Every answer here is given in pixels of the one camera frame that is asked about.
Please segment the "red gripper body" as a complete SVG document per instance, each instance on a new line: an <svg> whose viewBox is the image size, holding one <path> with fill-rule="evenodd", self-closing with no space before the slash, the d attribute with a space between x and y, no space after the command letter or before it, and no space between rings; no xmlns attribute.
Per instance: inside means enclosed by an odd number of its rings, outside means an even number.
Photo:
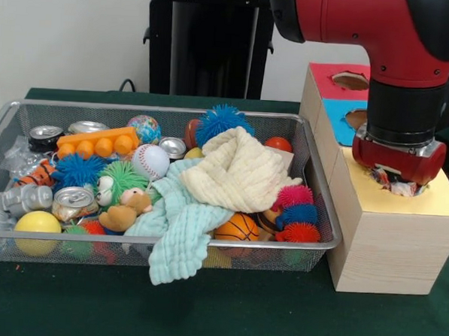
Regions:
<svg viewBox="0 0 449 336"><path fill-rule="evenodd" d="M385 167L400 174L404 180L426 185L440 172L446 159L446 145L434 140L424 147L422 155L369 141L360 136L353 140L353 159L368 168Z"/></svg>

